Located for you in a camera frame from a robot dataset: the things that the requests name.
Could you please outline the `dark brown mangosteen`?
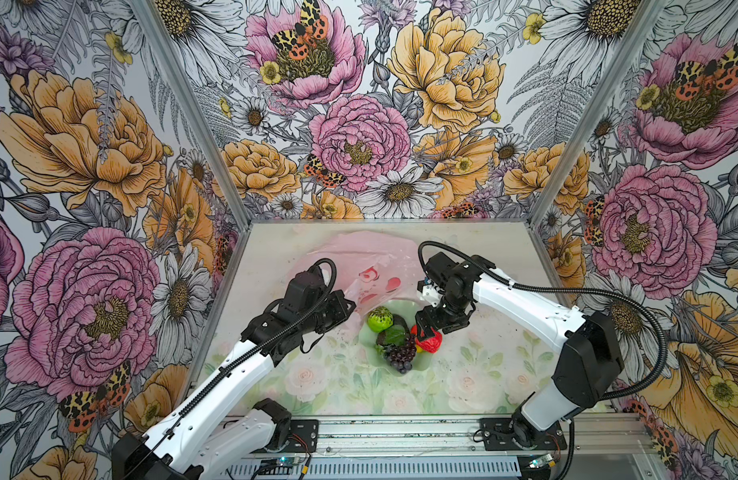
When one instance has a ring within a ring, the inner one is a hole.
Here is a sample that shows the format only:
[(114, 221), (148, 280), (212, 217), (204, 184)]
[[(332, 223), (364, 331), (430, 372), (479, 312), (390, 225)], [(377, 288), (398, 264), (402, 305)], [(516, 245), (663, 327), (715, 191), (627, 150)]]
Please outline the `dark brown mangosteen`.
[(384, 332), (381, 332), (378, 334), (376, 338), (376, 349), (381, 354), (384, 355), (389, 350), (392, 350), (396, 347), (400, 347), (406, 344), (406, 341), (402, 342), (393, 342), (388, 335), (388, 330), (385, 330)]

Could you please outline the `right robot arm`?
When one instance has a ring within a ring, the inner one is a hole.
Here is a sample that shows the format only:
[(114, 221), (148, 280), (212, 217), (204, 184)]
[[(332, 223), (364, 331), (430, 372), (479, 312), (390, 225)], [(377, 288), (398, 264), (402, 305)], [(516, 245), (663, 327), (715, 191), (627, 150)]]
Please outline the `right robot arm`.
[(624, 362), (614, 322), (603, 313), (585, 314), (521, 287), (492, 262), (475, 256), (460, 263), (444, 253), (423, 261), (418, 284), (426, 306), (415, 315), (420, 343), (469, 326), (479, 307), (488, 307), (528, 330), (555, 353), (547, 385), (530, 395), (497, 437), (534, 449), (562, 420), (595, 406), (615, 382)]

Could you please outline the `aluminium corner post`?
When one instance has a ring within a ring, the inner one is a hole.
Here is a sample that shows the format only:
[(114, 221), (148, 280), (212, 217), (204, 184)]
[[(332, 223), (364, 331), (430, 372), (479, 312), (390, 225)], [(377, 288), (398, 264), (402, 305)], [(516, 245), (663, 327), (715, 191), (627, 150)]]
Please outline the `aluminium corner post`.
[(597, 121), (606, 110), (607, 101), (614, 95), (620, 82), (625, 78), (630, 65), (642, 51), (647, 36), (657, 23), (666, 4), (667, 1), (662, 0), (649, 0), (640, 3), (631, 25), (615, 50), (611, 64), (603, 69), (600, 82), (567, 142), (557, 167), (550, 175), (547, 185), (527, 217), (531, 229), (539, 227), (542, 217), (556, 200), (566, 178), (583, 152)]
[(244, 234), (248, 234), (252, 227), (252, 219), (238, 194), (228, 167), (221, 157), (220, 148), (215, 141), (214, 134), (201, 110), (190, 79), (181, 65), (181, 55), (172, 45), (156, 5), (152, 1), (135, 1), (132, 8), (136, 18), (142, 25), (145, 37), (154, 51), (162, 73), (168, 79), (181, 110), (196, 136), (198, 145), (206, 155), (208, 163), (216, 175), (228, 208), (240, 230)]

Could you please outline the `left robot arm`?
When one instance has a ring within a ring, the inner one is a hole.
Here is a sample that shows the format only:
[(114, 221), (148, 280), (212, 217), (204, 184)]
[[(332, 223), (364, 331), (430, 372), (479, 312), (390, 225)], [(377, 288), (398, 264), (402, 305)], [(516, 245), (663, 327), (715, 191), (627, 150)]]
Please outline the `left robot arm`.
[(289, 282), (283, 297), (253, 318), (220, 366), (173, 412), (137, 437), (127, 434), (111, 454), (115, 479), (213, 479), (241, 456), (278, 450), (291, 414), (267, 399), (231, 426), (222, 422), (240, 400), (291, 352), (310, 351), (305, 338), (346, 322), (354, 301), (336, 288), (337, 267), (317, 260)]

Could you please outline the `red bell pepper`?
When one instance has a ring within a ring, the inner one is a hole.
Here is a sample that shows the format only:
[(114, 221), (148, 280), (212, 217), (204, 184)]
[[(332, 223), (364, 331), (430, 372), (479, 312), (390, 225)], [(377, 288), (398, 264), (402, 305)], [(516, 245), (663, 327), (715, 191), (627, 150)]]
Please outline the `red bell pepper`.
[(423, 339), (418, 332), (418, 327), (414, 326), (411, 328), (411, 335), (415, 340), (418, 352), (425, 351), (434, 354), (440, 350), (443, 343), (443, 335), (437, 330), (434, 331), (431, 337)]

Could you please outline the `aluminium corner post right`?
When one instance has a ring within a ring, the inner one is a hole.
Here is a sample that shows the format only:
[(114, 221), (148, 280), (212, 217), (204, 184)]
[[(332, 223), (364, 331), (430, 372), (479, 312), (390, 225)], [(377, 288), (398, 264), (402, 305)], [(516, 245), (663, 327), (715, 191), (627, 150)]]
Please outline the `aluminium corner post right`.
[(583, 152), (597, 121), (606, 110), (607, 101), (614, 95), (620, 82), (625, 78), (630, 65), (642, 51), (647, 36), (657, 23), (666, 4), (667, 1), (662, 0), (649, 0), (640, 3), (631, 25), (615, 50), (611, 64), (603, 69), (600, 82), (567, 142), (557, 167), (550, 175), (547, 185), (527, 217), (531, 229), (539, 227), (542, 217), (556, 200), (566, 178)]

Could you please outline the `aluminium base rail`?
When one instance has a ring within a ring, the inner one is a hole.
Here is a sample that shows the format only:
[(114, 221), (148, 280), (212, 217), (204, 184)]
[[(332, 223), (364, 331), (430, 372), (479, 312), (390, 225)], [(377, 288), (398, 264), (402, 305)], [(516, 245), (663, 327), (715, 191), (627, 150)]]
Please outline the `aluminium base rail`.
[(320, 422), (315, 457), (432, 457), (564, 454), (651, 454), (646, 428), (633, 414), (588, 413), (574, 419), (575, 433), (560, 422), (567, 448), (560, 451), (487, 451), (479, 420), (498, 414), (301, 416)]

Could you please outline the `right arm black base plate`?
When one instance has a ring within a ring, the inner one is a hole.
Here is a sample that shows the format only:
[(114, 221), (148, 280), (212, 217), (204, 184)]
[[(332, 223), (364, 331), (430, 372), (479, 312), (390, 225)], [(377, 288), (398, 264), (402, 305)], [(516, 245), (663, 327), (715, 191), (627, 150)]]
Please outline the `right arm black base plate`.
[(559, 422), (540, 431), (518, 418), (483, 417), (479, 420), (478, 431), (487, 451), (560, 451), (567, 448)]

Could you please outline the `pink plastic bag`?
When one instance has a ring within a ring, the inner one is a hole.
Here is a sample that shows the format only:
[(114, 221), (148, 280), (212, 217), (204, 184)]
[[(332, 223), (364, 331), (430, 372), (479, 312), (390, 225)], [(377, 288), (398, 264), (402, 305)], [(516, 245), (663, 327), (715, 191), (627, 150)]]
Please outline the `pink plastic bag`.
[(414, 297), (417, 283), (424, 278), (418, 244), (384, 233), (337, 235), (300, 258), (292, 272), (304, 271), (322, 258), (336, 265), (335, 288), (357, 304), (359, 315), (396, 298)]

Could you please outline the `green bumpy custard apple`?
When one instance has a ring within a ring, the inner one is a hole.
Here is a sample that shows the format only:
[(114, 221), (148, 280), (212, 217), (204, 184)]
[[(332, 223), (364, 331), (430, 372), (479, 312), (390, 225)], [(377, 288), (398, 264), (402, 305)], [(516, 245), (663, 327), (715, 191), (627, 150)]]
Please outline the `green bumpy custard apple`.
[(381, 333), (394, 325), (394, 314), (384, 306), (371, 310), (366, 318), (368, 327), (375, 333)]

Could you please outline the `aluminium corner post left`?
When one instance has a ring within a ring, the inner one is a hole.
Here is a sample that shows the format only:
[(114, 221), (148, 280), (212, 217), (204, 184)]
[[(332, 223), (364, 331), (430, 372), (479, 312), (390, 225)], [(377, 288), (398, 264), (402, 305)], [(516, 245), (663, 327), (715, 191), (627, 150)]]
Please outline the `aluminium corner post left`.
[(201, 110), (190, 79), (181, 65), (181, 55), (172, 45), (156, 5), (152, 1), (135, 1), (132, 8), (136, 18), (142, 25), (145, 37), (154, 51), (162, 73), (168, 79), (181, 110), (196, 136), (198, 145), (206, 155), (208, 163), (216, 175), (228, 208), (240, 230), (244, 234), (248, 234), (252, 227), (252, 219), (238, 194), (228, 167), (221, 157), (220, 148), (215, 141), (214, 134)]

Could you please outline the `green circuit board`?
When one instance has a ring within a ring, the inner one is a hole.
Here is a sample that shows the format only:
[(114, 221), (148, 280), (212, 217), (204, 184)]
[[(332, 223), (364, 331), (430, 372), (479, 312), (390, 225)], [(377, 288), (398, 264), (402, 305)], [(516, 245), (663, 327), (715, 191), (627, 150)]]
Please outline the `green circuit board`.
[(529, 469), (545, 469), (545, 468), (552, 469), (555, 465), (556, 465), (556, 459), (554, 455), (547, 453), (544, 455), (534, 457), (532, 460), (529, 461), (529, 463), (527, 464), (527, 467)]

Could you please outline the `dark avocado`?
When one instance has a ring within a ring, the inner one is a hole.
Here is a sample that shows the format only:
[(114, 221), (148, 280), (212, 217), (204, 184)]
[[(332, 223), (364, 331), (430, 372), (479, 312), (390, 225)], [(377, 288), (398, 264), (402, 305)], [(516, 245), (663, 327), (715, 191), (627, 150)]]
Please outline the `dark avocado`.
[(395, 315), (393, 317), (393, 324), (388, 330), (389, 338), (393, 342), (402, 342), (407, 340), (409, 334), (410, 329), (406, 320), (399, 315)]

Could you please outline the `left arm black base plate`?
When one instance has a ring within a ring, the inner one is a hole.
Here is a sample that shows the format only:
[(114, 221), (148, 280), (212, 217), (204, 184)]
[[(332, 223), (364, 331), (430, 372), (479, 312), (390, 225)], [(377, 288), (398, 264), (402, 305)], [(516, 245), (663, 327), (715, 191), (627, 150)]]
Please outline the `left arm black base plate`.
[(315, 453), (319, 429), (318, 420), (285, 420), (274, 430), (268, 450), (276, 453)]

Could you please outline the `green wavy fruit plate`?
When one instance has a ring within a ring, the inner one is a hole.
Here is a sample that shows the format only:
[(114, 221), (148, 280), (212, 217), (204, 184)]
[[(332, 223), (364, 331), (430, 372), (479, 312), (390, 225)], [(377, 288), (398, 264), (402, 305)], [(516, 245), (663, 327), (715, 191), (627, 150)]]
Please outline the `green wavy fruit plate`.
[(423, 306), (413, 300), (394, 299), (370, 310), (363, 317), (359, 343), (369, 362), (394, 373), (406, 375), (426, 370), (442, 347), (443, 335), (435, 331), (422, 336), (416, 314)]

